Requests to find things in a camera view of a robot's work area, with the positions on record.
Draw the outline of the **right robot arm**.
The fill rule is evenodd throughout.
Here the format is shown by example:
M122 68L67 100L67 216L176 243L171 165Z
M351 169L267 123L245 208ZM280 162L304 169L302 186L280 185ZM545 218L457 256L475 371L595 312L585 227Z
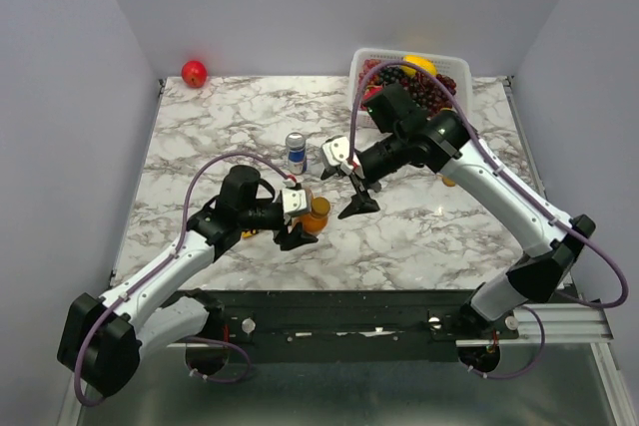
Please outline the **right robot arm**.
M478 286L461 306L461 330L479 338L508 311L548 301L580 255L582 240L594 232L594 221L547 203L486 144L474 143L457 113L442 110L429 117L397 85L383 88L365 104L384 139L358 152L347 137L333 137L320 150L321 176L348 177L355 190L340 217L378 211L368 193L377 191L384 177L404 166L428 168L480 202L523 250L516 264Z

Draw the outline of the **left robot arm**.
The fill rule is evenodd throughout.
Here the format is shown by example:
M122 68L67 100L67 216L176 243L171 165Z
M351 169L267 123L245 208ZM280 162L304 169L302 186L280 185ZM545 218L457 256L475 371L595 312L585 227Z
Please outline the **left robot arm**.
M163 303L199 271L235 246L244 231L270 230L282 251L316 242L294 218L308 213L312 195L290 177L277 191L249 166L232 167L220 192L183 215L179 236L123 284L70 305L57 353L73 373L77 399L100 404L134 376L143 355L184 337L214 339L220 315L193 299Z

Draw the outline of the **gold bottle cap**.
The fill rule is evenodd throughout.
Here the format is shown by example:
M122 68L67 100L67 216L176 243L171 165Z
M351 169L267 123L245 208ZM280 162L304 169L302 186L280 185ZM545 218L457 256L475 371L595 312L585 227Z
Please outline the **gold bottle cap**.
M447 186L447 187L455 187L456 186L456 182L449 179L448 177L441 177L442 182Z
M316 217L326 217L330 213L330 202L324 197L314 197L311 202L311 214Z

